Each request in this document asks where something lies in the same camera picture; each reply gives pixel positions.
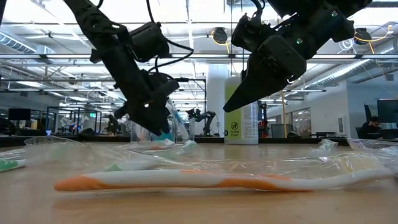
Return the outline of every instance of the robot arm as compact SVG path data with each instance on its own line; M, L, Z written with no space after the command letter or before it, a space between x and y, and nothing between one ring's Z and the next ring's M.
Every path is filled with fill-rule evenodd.
M103 61L127 102L115 111L117 119L126 113L134 122L154 134L169 132L165 113L167 97L179 88L166 74L150 75L135 62L147 62L155 56L169 55L169 45L160 24L148 22L128 32L121 24L110 21L89 0L64 0L75 15L81 31L94 45L90 60Z
M261 21L258 0L252 17L239 20L232 44L252 52L246 77L224 106L226 112L282 90L306 71L307 60L329 39L354 37L353 21L347 20L371 0L268 0L280 17L291 17L272 27Z
M195 119L196 122L200 122L203 119L207 119L205 123L205 127L203 128L203 132L205 133L205 136L210 135L210 125L211 122L213 121L213 118L216 116L216 113L214 111L207 111L206 113L200 114L199 109L190 109L187 111L188 117Z

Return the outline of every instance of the person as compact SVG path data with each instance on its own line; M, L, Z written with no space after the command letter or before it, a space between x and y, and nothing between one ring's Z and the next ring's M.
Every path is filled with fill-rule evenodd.
M360 139L378 139L381 137L377 134L380 129L379 118L374 116L358 130L358 137Z
M108 121L108 127L106 128L106 131L116 134L116 131L119 128L119 122L111 114L108 115L108 118L109 118L109 121Z

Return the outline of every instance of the window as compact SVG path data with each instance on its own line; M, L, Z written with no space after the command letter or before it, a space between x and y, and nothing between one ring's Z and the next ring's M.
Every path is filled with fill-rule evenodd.
M294 131L303 138L310 138L311 134L311 109L292 112L292 124Z

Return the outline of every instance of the pillar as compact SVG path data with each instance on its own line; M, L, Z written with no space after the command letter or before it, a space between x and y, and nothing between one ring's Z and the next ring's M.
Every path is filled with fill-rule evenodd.
M208 66L208 73L206 77L207 89L207 111L214 111L217 117L211 122L211 129L215 133L219 133L220 137L224 137L224 84L229 77L228 64L210 64Z

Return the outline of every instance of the table surface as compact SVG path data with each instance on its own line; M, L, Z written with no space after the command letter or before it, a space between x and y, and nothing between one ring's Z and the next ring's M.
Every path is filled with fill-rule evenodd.
M204 159L302 157L316 145L201 144ZM339 147L334 154L349 151ZM227 189L147 189L60 193L56 170L0 174L0 219L7 223L397 223L398 181L343 190L276 193Z

